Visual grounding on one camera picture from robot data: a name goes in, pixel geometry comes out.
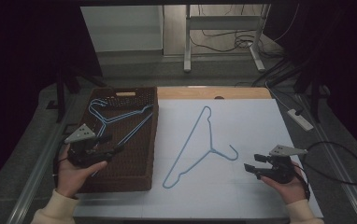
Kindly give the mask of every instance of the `white sheet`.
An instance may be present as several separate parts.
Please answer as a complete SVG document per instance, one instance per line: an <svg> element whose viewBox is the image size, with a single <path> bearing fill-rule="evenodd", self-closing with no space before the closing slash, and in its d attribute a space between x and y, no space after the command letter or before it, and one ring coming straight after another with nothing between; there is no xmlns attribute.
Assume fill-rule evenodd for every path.
<svg viewBox="0 0 357 224"><path fill-rule="evenodd" d="M204 108L211 109L212 146L229 158L207 154L171 189L164 180ZM115 192L79 195L76 217L146 219L253 219L286 217L279 195L243 163L270 168L253 154L268 155L276 145L292 147L292 140L275 100L160 100L155 140L152 189L148 192ZM167 185L177 180L210 149L208 110L199 119ZM317 217L321 210L311 192L310 206Z"/></svg>

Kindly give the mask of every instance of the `beige sleeve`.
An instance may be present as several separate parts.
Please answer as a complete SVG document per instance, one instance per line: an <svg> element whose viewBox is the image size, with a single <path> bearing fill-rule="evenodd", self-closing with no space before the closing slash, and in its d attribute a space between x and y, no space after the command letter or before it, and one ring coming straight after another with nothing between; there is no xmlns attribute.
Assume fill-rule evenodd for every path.
<svg viewBox="0 0 357 224"><path fill-rule="evenodd" d="M47 206L36 211L31 223L74 224L73 213L78 203L79 200L66 198L54 189Z"/></svg>
<svg viewBox="0 0 357 224"><path fill-rule="evenodd" d="M316 218L310 210L306 199L286 205L292 224L322 224L323 220Z"/></svg>

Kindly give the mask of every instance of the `table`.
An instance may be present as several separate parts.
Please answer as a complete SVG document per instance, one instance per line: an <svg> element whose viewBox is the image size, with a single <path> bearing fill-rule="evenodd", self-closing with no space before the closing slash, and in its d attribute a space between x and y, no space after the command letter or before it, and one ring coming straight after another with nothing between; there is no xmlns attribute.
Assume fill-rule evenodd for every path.
<svg viewBox="0 0 357 224"><path fill-rule="evenodd" d="M288 216L278 193L243 167L245 162L270 168L270 164L255 162L253 154L266 155L276 143L292 145L277 103L267 89L158 88L158 97L152 189L78 194L75 217L250 220ZM183 142L192 126L184 150ZM237 149L237 160L218 154L202 158L210 147L232 159L231 143ZM322 217L311 195L309 204L316 216Z"/></svg>

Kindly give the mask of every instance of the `woven basket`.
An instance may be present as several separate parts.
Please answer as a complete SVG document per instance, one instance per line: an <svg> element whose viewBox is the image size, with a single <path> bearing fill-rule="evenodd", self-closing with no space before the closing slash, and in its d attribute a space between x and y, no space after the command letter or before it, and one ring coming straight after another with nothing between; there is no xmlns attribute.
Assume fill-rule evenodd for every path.
<svg viewBox="0 0 357 224"><path fill-rule="evenodd" d="M154 158L154 142L158 122L157 89L152 88L97 88L93 89L88 106L93 99L103 99L108 106L94 106L104 118L114 118L119 115L141 110L146 105L153 105L141 114L118 120L106 126L104 134L112 134L112 140L100 145L97 150L108 151L115 147L124 136L131 132L151 112L153 115L126 142L124 151L118 153L108 163L108 166L95 176L86 180L79 192L120 192L145 191L151 189ZM88 107L79 125L86 123L96 134L102 127L102 122L90 113Z"/></svg>

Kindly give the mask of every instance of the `human hand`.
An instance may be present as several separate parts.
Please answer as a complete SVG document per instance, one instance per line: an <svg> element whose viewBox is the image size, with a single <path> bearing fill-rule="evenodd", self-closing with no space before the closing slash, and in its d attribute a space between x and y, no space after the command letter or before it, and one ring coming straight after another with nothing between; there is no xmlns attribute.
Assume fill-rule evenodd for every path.
<svg viewBox="0 0 357 224"><path fill-rule="evenodd" d="M86 169L75 167L66 159L69 148L70 145L67 145L59 159L59 181L56 192L67 198L73 198L77 191L82 187L83 183L85 183L86 178L94 172L105 168L107 162L100 161Z"/></svg>
<svg viewBox="0 0 357 224"><path fill-rule="evenodd" d="M294 170L300 176L302 176L301 170L297 167L298 163L296 163L295 161L292 161L292 163L294 165ZM261 180L263 180L265 184L277 190L286 204L295 203L297 201L304 200L307 198L304 191L304 187L302 186L301 181L296 176L290 183L287 184L280 184L266 176L261 176Z"/></svg>

